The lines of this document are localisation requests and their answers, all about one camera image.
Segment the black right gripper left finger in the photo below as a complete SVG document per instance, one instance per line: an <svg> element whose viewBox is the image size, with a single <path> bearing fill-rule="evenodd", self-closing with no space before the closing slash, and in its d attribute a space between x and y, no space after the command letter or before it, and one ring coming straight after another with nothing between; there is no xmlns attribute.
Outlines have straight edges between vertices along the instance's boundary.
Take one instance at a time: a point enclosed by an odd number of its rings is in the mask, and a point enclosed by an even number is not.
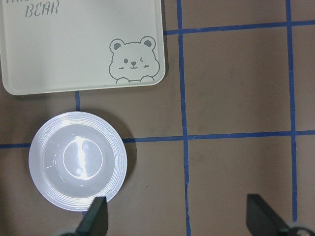
<svg viewBox="0 0 315 236"><path fill-rule="evenodd" d="M108 231L106 197L95 197L89 210L75 230L76 236L105 236Z"/></svg>

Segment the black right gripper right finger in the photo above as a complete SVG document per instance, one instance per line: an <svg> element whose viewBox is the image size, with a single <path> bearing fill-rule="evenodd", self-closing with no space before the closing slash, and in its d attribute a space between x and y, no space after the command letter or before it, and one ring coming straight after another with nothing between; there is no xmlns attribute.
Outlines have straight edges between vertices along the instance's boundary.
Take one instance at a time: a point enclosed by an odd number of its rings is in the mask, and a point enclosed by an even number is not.
<svg viewBox="0 0 315 236"><path fill-rule="evenodd" d="M252 236L287 236L290 231L259 194L247 195L246 226Z"/></svg>

